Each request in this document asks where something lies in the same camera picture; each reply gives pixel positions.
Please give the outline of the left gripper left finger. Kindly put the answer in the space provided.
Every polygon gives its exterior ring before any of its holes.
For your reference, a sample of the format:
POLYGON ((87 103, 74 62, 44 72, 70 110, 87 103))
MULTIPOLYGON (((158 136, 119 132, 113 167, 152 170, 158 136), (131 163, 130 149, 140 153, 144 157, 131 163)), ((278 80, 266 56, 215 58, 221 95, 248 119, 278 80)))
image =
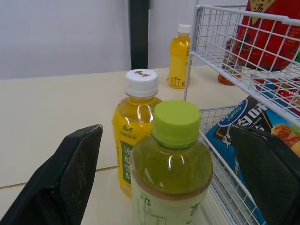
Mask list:
POLYGON ((31 176, 2 225, 79 225, 94 183, 103 127, 67 135, 31 176))

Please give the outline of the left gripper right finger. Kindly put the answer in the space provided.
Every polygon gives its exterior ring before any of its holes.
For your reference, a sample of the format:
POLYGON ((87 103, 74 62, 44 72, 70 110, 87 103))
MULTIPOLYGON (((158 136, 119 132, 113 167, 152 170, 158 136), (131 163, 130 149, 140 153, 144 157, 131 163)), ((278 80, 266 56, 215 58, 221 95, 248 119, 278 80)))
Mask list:
POLYGON ((237 125, 232 139, 246 187, 269 225, 300 223, 300 158, 277 136, 237 125))

